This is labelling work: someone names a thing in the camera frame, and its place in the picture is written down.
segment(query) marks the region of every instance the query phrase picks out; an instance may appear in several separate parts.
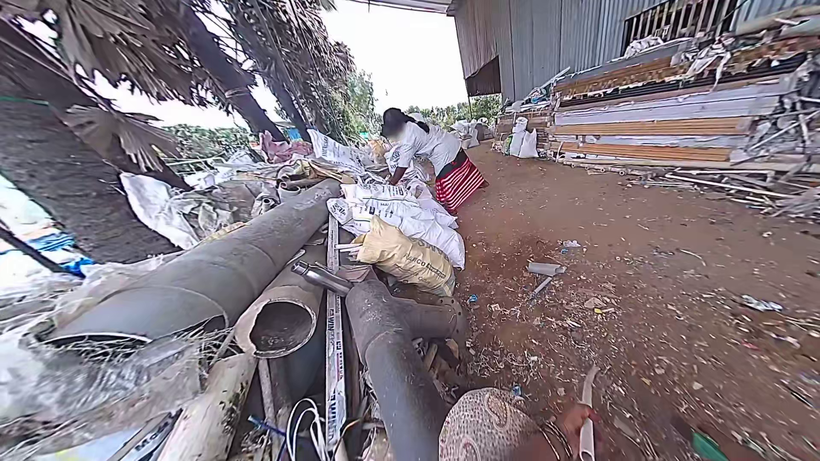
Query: black hair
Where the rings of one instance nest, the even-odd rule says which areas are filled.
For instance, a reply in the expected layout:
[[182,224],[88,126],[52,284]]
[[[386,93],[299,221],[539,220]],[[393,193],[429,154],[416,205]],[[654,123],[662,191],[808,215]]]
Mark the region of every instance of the black hair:
[[430,126],[425,122],[418,121],[395,107],[391,107],[385,111],[384,116],[382,116],[382,121],[384,123],[382,123],[381,126],[381,135],[386,138],[396,135],[404,128],[404,124],[409,121],[418,125],[425,133],[430,133]]

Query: pipe opening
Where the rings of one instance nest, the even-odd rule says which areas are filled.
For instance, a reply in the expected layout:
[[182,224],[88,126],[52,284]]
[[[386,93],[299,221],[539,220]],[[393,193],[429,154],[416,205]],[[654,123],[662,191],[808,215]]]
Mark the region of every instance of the pipe opening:
[[274,301],[265,304],[257,315],[250,340],[258,356],[281,357],[308,342],[315,328],[316,323],[305,307]]

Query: gray pipe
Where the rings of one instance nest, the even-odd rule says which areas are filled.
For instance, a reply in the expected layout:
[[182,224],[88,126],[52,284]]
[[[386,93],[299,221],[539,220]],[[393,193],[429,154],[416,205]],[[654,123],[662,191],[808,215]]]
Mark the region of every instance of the gray pipe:
[[421,364],[413,338],[454,338],[463,347],[467,319],[454,299],[439,306],[394,298],[380,281],[357,283],[345,300],[359,356],[370,371],[398,461],[439,458],[449,409]]
[[[322,264],[327,246],[307,245],[297,263]],[[276,276],[234,326],[243,351],[259,358],[284,357],[301,348],[316,331],[325,290],[287,267]]]
[[118,335],[156,339],[209,322],[232,326],[327,221],[337,180],[324,180],[246,226],[187,251],[63,326],[52,338]]

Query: white plastic pipe piece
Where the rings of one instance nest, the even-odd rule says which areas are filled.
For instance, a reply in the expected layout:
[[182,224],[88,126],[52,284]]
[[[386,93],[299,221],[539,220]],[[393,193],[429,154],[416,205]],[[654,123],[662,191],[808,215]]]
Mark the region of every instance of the white plastic pipe piece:
[[[581,393],[581,403],[592,406],[592,381],[595,380],[595,375],[598,374],[600,368],[593,366],[590,371],[586,373],[584,380],[584,390]],[[595,461],[595,437],[592,432],[592,420],[584,421],[584,426],[581,427],[581,461]]]

